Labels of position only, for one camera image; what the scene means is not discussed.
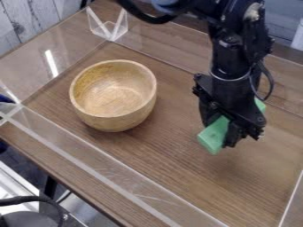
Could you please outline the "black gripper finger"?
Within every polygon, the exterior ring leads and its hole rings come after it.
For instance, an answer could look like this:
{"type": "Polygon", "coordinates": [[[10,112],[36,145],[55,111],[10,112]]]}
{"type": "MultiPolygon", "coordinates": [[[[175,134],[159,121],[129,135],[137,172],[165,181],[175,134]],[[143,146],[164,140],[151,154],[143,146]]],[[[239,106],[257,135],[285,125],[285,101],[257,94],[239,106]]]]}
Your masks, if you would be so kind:
{"type": "Polygon", "coordinates": [[[205,127],[208,127],[223,115],[220,104],[205,98],[199,99],[199,111],[205,127]]]}
{"type": "Polygon", "coordinates": [[[227,132],[224,134],[224,147],[235,147],[236,143],[247,138],[251,134],[251,124],[240,121],[229,121],[227,124],[227,132]]]}

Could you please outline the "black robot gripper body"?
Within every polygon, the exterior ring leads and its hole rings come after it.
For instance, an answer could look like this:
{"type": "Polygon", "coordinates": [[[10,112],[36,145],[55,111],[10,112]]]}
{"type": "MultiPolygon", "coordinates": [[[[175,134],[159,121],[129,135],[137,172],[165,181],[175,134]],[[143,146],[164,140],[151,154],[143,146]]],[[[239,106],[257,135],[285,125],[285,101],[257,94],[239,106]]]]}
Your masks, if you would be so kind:
{"type": "Polygon", "coordinates": [[[193,95],[220,104],[221,108],[232,113],[248,112],[249,104],[255,99],[264,102],[267,97],[259,97],[257,87],[261,71],[247,70],[236,78],[219,77],[209,73],[193,75],[193,95]]]}

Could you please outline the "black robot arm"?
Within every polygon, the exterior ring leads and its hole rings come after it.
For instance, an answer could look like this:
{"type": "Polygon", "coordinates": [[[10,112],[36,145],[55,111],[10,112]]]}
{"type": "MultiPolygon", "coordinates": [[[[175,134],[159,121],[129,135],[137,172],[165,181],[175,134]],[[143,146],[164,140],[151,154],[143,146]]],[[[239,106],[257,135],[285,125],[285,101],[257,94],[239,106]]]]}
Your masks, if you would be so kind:
{"type": "Polygon", "coordinates": [[[147,14],[131,0],[116,0],[139,20],[164,24],[191,13],[204,20],[212,43],[209,74],[193,75],[193,95],[204,130],[199,142],[209,152],[264,133],[268,95],[259,95],[260,78],[275,86],[273,76],[264,66],[275,40],[265,24],[264,0],[151,0],[161,14],[147,14]]]}

